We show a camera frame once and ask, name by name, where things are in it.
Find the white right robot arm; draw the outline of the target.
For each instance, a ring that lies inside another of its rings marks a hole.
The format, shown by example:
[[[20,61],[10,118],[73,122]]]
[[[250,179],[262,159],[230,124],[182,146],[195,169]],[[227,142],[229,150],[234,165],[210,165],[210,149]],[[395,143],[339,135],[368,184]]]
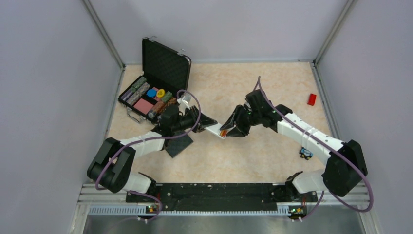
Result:
[[[355,140],[344,142],[331,137],[304,122],[288,107],[273,107],[262,90],[250,92],[245,100],[220,128],[226,136],[245,137],[252,126],[261,125],[299,143],[325,166],[289,177],[287,182],[291,184],[285,193],[290,200],[298,201],[307,192],[326,190],[344,197],[368,174],[361,145]]]

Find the white remote control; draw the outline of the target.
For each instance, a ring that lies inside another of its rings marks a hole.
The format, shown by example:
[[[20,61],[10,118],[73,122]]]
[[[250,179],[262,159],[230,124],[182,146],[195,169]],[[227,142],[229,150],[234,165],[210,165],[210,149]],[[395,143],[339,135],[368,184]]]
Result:
[[[220,139],[225,139],[228,129],[221,130],[222,124],[217,123],[211,126],[206,127],[205,129],[210,133],[214,134]]]

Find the orange battery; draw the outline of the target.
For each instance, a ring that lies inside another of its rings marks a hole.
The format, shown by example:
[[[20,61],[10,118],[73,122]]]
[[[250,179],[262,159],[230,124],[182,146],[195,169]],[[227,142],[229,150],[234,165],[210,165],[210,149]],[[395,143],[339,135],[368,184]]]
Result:
[[[219,135],[220,135],[221,137],[225,137],[226,134],[227,134],[227,130],[221,130]]]

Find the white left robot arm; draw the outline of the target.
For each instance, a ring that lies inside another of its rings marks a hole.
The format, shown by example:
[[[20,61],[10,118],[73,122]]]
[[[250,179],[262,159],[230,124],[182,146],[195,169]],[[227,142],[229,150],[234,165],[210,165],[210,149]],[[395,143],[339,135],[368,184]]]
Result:
[[[112,193],[136,191],[144,201],[156,196],[153,180],[142,173],[131,171],[136,158],[152,152],[165,150],[172,158],[193,143],[187,130],[202,132],[208,130],[220,134],[219,123],[191,106],[181,113],[173,104],[160,115],[158,124],[148,133],[124,140],[107,138],[87,169],[87,177],[98,184],[98,190],[107,189]]]

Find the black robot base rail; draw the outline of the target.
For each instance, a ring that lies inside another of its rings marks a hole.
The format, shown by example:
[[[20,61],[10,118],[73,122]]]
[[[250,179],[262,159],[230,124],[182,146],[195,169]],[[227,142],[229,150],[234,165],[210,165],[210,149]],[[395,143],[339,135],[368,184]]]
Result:
[[[283,202],[316,202],[316,192],[300,194],[283,183],[157,183],[148,197],[130,194],[127,203],[157,198],[164,211],[275,211]]]

